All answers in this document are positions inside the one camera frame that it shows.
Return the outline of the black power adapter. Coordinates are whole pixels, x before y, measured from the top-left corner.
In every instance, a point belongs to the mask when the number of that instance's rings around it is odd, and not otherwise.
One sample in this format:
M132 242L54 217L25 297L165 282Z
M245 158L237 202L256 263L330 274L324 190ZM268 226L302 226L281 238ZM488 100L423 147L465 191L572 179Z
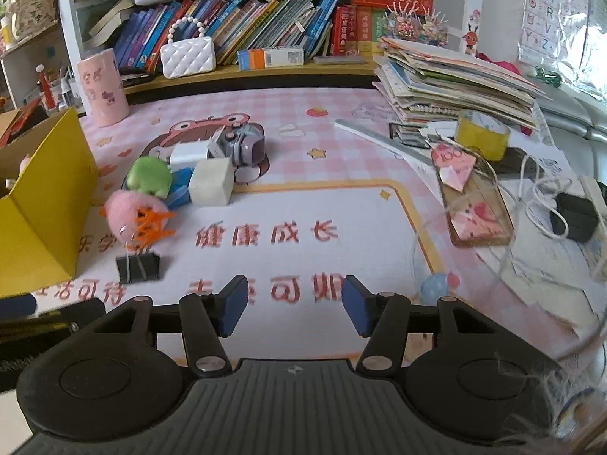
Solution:
M587 243L594 235L599 216L591 200L568 193L555 196L557 214L550 214L552 232L574 242Z

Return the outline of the rabbit figurine ornament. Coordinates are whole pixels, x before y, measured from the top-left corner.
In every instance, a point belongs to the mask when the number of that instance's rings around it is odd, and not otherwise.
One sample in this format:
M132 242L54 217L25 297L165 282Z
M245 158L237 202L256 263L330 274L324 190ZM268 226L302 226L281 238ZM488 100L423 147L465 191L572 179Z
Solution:
M9 0L8 15L11 18L11 34L20 42L57 19L55 0Z

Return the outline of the pink origami paper heart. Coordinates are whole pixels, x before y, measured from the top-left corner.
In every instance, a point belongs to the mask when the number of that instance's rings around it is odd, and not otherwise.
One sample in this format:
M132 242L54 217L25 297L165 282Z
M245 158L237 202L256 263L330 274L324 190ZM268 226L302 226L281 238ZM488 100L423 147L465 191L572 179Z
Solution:
M431 150L431 159L439 181L463 193L474 170L476 157L452 144L438 143Z

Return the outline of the yellow cardboard box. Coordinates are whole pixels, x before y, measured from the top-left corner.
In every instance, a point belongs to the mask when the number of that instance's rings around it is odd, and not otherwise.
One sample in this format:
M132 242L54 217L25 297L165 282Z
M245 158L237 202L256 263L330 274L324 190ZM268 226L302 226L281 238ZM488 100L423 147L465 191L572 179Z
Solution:
M98 168L77 113L49 117L1 149L1 296L74 277Z

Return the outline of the white quilted pearl handbag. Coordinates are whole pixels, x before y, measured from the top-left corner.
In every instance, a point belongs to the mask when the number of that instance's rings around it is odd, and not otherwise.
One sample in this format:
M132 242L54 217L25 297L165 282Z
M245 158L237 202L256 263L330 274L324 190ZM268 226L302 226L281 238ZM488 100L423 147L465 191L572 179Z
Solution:
M194 24L198 36L176 41L174 35L181 23ZM160 48L160 61L166 79L209 73L216 68L214 41L205 35L205 27L196 17L181 17L169 27L167 42Z

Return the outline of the blue packet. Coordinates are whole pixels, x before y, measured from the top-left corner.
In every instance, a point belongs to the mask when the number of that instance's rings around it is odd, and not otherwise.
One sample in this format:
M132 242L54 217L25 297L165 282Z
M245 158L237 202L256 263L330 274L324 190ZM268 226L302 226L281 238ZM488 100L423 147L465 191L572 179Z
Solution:
M189 182L193 174L193 168L181 168L172 173L172 184L165 205L169 210L177 210L179 207L191 203L189 195Z

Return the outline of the green frog plush toy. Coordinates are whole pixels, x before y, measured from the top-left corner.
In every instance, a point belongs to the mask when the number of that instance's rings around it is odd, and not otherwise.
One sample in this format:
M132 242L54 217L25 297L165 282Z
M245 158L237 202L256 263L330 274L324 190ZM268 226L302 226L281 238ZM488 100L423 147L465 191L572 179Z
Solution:
M127 173L128 190L165 199L172 185L172 173L165 161L156 157L139 157Z

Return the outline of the white eraser block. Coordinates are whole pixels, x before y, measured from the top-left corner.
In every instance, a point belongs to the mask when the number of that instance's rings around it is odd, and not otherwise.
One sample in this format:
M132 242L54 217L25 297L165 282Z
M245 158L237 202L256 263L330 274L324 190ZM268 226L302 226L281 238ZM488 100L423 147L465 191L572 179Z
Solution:
M191 202L197 207L224 207L234 189L234 167L228 158L198 161L188 184Z

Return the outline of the pink cartoon cylinder cup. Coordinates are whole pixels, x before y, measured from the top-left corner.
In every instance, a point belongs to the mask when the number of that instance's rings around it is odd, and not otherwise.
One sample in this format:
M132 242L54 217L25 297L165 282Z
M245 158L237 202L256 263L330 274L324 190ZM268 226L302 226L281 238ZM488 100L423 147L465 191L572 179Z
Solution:
M83 101L96 126L113 126L130 114L112 48L80 61L77 71Z

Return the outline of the pink cartoon desk mat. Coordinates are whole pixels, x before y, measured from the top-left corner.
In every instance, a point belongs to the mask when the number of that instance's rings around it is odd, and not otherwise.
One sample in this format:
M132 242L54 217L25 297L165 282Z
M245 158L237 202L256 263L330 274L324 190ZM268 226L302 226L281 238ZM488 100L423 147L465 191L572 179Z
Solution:
M450 291L549 355L569 349L596 317L582 291L534 281L520 292L495 277L495 249L452 244L429 168L335 126L350 119L387 129L382 97L365 89L270 89L203 94L133 108L115 126L82 127L99 167L93 203L123 182L135 159L167 157L179 129L205 133L214 120L246 118L266 131L270 168L237 173L224 207L181 207L174 233L155 245L162 278L126 287L115 260L124 252L98 210L79 247L77 274L40 290L41 309L88 298L113 308L138 295L172 304L218 291L233 276L250 282L247 310L226 348L234 358L359 355L363 342L341 307L353 274L373 292L417 298L425 278L445 273Z

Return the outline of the yellow tape roll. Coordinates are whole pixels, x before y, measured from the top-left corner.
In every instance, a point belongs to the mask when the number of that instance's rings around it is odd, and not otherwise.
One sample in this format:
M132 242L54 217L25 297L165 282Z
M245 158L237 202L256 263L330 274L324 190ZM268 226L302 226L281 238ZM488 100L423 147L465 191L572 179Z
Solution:
M487 161L500 161L508 147L510 128L493 116L461 110L457 120L455 141L475 150Z

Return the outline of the black binder clip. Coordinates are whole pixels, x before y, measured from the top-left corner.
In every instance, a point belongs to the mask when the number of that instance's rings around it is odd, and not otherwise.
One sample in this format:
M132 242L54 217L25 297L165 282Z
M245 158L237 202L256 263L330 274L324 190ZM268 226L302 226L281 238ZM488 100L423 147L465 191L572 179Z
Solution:
M158 281L160 258L155 252L133 253L116 258L116 267L121 284Z

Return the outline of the white charger plug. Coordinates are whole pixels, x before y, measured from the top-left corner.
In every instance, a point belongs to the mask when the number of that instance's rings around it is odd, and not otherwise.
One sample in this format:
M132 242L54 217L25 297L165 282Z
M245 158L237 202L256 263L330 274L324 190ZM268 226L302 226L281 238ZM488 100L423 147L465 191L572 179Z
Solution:
M208 141L179 143L170 155L169 165L173 171L194 168L198 161L208 158Z

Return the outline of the blue orange white carton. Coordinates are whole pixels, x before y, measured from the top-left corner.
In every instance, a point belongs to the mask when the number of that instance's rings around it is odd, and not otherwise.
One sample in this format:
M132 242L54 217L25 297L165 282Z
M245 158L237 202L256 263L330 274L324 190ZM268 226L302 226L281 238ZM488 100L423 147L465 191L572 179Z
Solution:
M301 47L258 48L237 52L240 71L298 67L304 63L305 52Z

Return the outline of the stack of papers and booklets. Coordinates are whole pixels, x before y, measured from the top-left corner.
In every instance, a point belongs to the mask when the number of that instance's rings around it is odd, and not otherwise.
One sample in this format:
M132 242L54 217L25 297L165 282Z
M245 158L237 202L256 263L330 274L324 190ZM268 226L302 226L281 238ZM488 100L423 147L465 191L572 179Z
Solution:
M384 38L373 57L373 84L409 124L450 120L463 110L487 113L508 126L537 130L541 89L497 64L438 46Z

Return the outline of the wooden bookshelf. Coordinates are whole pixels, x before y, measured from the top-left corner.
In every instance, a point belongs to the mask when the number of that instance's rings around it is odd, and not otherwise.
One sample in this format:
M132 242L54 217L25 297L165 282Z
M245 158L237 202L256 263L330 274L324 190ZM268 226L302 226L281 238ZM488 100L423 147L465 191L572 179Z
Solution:
M142 103L248 88L371 87L380 13L410 10L423 20L437 17L440 37L450 48L463 50L465 20L481 0L58 0L73 67L101 52L91 43L91 29L120 3L127 9L107 46L120 69L132 76L124 87L127 99ZM181 17L196 17L204 25L214 41L216 68L166 79L160 48ZM239 70L239 50L273 47L301 47L305 63Z

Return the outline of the pink fuzzy chick toy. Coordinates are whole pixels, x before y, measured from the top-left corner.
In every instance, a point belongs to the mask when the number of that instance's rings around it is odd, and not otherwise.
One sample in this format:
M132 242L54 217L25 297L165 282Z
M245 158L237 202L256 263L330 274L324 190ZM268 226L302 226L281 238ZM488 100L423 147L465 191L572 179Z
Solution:
M168 227L175 213L166 203L137 191L116 190L101 207L100 215L114 237L131 252L150 249L155 242L176 232Z

